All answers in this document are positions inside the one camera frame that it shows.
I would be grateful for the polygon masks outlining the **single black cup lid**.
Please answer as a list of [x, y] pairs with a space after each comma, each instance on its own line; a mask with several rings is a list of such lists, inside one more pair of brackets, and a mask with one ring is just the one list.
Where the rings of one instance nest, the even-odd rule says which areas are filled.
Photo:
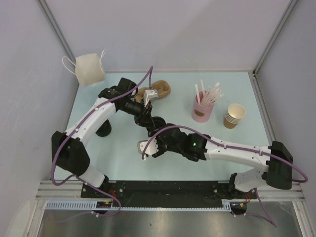
[[165, 120], [162, 117], [153, 117], [153, 122], [155, 125], [155, 129], [159, 129], [166, 125]]

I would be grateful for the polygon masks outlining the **light blue paper bag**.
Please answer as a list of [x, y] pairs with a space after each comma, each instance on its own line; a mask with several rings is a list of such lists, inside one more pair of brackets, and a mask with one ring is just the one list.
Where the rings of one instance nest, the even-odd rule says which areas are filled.
[[[76, 62], [70, 60], [69, 57], [62, 57], [62, 64], [73, 75], [76, 76], [80, 86], [89, 86], [105, 79], [105, 71], [102, 65], [102, 58], [106, 54], [104, 49], [101, 52], [101, 56], [97, 53], [91, 53], [76, 57]], [[74, 67], [75, 71], [71, 71], [64, 63], [64, 59], [67, 59]]]

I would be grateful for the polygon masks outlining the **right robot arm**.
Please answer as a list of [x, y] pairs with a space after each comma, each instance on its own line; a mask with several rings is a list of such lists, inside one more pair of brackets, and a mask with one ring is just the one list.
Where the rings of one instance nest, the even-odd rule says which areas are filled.
[[156, 144], [157, 149], [152, 154], [154, 158], [165, 152], [173, 152], [193, 162], [222, 160], [250, 166], [249, 171], [230, 176], [228, 193], [233, 198], [261, 186], [279, 190], [292, 188], [293, 157], [281, 142], [273, 141], [270, 146], [247, 146], [228, 143], [206, 134], [186, 134], [171, 125], [149, 131], [148, 136]]

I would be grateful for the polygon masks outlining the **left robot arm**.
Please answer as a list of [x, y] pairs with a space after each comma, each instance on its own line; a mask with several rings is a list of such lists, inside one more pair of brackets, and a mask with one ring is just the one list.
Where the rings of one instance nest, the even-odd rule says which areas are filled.
[[60, 167], [83, 182], [92, 185], [92, 192], [102, 198], [108, 194], [109, 185], [106, 176], [99, 172], [90, 162], [86, 145], [93, 134], [106, 136], [111, 132], [108, 119], [118, 110], [134, 116], [137, 125], [154, 128], [151, 116], [151, 99], [158, 97], [154, 89], [144, 91], [143, 100], [133, 99], [136, 84], [129, 79], [121, 78], [117, 86], [100, 92], [90, 110], [70, 129], [56, 131], [51, 138], [52, 169]]

